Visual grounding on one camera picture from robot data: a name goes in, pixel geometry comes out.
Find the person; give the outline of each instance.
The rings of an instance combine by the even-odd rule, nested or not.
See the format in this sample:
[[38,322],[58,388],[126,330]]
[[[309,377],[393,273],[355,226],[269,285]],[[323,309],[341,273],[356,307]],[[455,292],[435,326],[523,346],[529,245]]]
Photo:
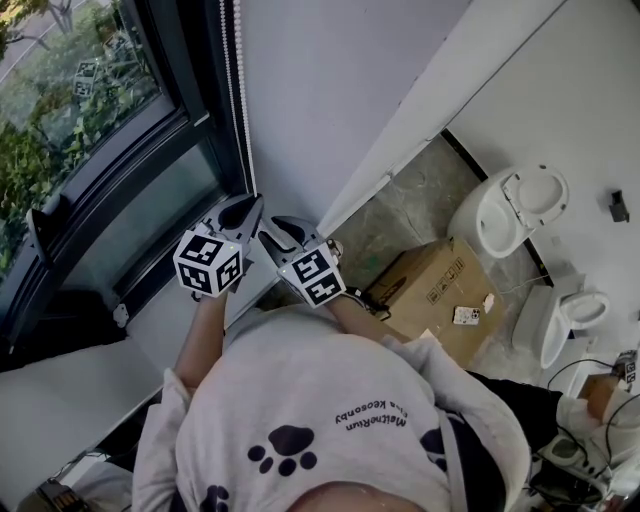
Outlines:
[[508,510],[530,453],[445,353],[345,296],[245,315],[203,297],[149,408],[133,510]]

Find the toilet seat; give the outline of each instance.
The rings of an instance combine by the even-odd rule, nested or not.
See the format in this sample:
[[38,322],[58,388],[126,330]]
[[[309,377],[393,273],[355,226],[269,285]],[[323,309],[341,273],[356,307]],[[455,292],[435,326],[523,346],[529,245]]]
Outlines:
[[502,191],[520,223],[528,229],[555,220],[569,202],[569,186],[564,176],[542,165],[514,172],[504,182]]
[[576,293],[563,299],[560,310],[569,320],[571,329],[589,329],[609,312],[609,297],[602,292]]

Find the floor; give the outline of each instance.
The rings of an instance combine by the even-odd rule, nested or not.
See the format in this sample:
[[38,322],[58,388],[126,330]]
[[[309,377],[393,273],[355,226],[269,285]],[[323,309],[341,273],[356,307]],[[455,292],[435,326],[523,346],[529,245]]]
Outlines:
[[[436,138],[333,233],[345,249],[341,260],[345,282],[364,289],[400,252],[445,237],[455,210],[479,183],[451,146]],[[511,345],[511,333],[533,283],[510,290],[540,273],[524,246],[507,258],[487,258],[482,263],[498,290],[506,292],[507,312],[471,369],[493,378],[536,383],[539,364]]]

